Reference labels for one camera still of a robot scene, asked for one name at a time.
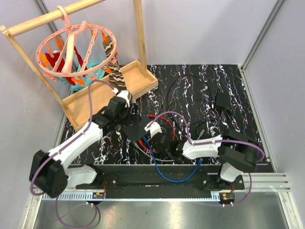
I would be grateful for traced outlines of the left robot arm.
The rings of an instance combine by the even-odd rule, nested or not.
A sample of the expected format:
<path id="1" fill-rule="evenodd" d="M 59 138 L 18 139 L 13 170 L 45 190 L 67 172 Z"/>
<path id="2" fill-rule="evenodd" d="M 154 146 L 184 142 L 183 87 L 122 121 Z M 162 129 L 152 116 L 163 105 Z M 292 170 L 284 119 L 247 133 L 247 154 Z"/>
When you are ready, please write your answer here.
<path id="1" fill-rule="evenodd" d="M 97 166 L 87 164 L 71 168 L 70 164 L 117 125 L 128 122 L 131 101 L 132 95 L 128 91 L 119 92 L 68 140 L 48 152 L 36 152 L 29 176 L 31 193 L 36 195 L 34 187 L 38 187 L 41 195 L 46 193 L 51 198 L 57 198 L 68 187 L 102 187 L 103 171 Z"/>

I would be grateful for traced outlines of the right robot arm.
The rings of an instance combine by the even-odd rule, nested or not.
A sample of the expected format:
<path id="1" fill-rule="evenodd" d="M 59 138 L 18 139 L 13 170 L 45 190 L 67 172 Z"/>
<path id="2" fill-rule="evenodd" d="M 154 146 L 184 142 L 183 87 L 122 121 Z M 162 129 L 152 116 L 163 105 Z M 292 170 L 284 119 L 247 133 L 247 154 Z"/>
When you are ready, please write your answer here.
<path id="1" fill-rule="evenodd" d="M 220 158 L 222 167 L 216 183 L 222 189 L 229 188 L 239 175 L 255 172 L 257 163 L 265 158 L 265 152 L 257 141 L 234 130 L 203 140 L 181 141 L 174 141 L 158 132 L 149 141 L 146 138 L 144 141 L 154 161 L 154 153 L 164 153 L 175 162 L 203 157 Z"/>

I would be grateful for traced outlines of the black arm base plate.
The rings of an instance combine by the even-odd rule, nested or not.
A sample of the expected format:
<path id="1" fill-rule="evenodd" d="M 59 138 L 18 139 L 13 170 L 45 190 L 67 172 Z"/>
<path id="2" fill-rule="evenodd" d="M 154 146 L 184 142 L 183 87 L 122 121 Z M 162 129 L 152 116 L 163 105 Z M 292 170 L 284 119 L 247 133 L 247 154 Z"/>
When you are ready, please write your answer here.
<path id="1" fill-rule="evenodd" d="M 244 190 L 242 176 L 233 183 L 217 174 L 195 173 L 188 180 L 175 183 L 157 173 L 106 173 L 95 184 L 80 184 L 77 189 L 97 192 L 106 188 L 107 199 L 208 199 L 212 192 Z"/>

